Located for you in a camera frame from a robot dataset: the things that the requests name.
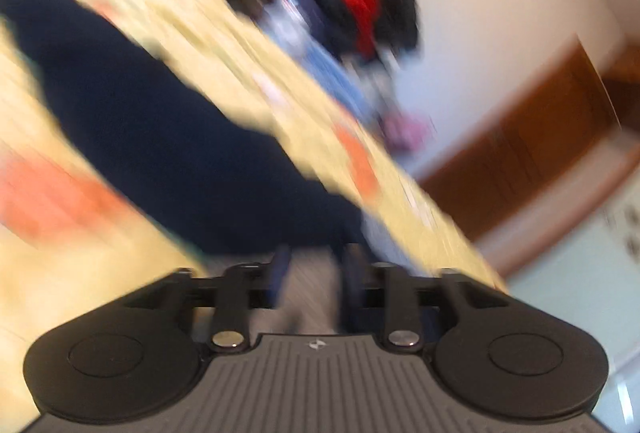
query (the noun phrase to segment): silver rivet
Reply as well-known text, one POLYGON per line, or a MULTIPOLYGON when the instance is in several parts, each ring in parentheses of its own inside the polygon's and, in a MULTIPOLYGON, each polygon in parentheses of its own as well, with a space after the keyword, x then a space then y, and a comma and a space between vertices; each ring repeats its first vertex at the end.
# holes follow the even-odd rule
POLYGON ((412 347, 420 341, 420 336, 411 330, 396 330, 389 334, 389 342, 396 347, 412 347))
POLYGON ((235 348, 242 344, 244 336, 240 332, 224 330, 215 334, 211 340, 217 347, 235 348))

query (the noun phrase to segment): navy blue fabric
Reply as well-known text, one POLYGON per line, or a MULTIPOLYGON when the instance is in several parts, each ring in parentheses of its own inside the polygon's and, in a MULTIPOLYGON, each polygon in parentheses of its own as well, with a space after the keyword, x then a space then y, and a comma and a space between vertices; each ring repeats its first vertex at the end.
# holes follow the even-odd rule
POLYGON ((206 254, 366 245, 358 207, 303 178, 273 137, 236 126, 107 20, 74 0, 0 0, 0 12, 70 142, 182 239, 206 254))
POLYGON ((343 0, 313 1, 324 16, 324 27, 318 42, 337 60, 341 55, 356 52, 358 26, 346 3, 343 0))
POLYGON ((320 10, 315 0, 298 0, 298 3, 309 25, 311 37, 325 47, 325 27, 328 23, 326 16, 320 10))

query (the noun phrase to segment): logo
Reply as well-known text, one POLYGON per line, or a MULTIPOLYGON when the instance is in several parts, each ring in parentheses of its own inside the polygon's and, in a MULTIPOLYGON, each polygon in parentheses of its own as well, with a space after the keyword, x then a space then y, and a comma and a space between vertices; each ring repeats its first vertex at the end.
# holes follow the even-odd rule
POLYGON ((316 352, 319 352, 319 350, 322 350, 325 346, 326 342, 324 342, 322 339, 316 339, 309 343, 309 348, 316 350, 316 352))

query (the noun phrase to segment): wooden cabinet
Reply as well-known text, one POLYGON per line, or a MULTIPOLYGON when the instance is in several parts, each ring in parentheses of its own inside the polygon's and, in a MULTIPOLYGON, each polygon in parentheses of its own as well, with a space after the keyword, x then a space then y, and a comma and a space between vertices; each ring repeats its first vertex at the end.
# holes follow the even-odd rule
POLYGON ((627 45, 602 80, 620 124, 640 132, 640 44, 627 45))
POLYGON ((616 123, 580 46, 420 186, 475 239, 530 201, 616 123))

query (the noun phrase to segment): black mount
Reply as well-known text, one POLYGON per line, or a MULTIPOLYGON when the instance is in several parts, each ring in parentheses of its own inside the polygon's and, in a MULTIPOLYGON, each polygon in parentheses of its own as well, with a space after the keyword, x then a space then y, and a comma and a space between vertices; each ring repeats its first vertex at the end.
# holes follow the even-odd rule
MULTIPOLYGON (((459 273, 411 277, 371 263, 358 246, 342 256, 341 327, 371 334, 387 352, 420 356, 452 396, 519 423, 588 413, 608 374, 587 333, 459 273)), ((152 415, 198 384, 213 359, 253 348, 250 310, 273 308, 290 262, 196 279, 178 270, 48 332, 30 348, 24 377, 36 405, 76 423, 152 415), (215 307, 209 337, 191 337, 194 310, 215 307)))

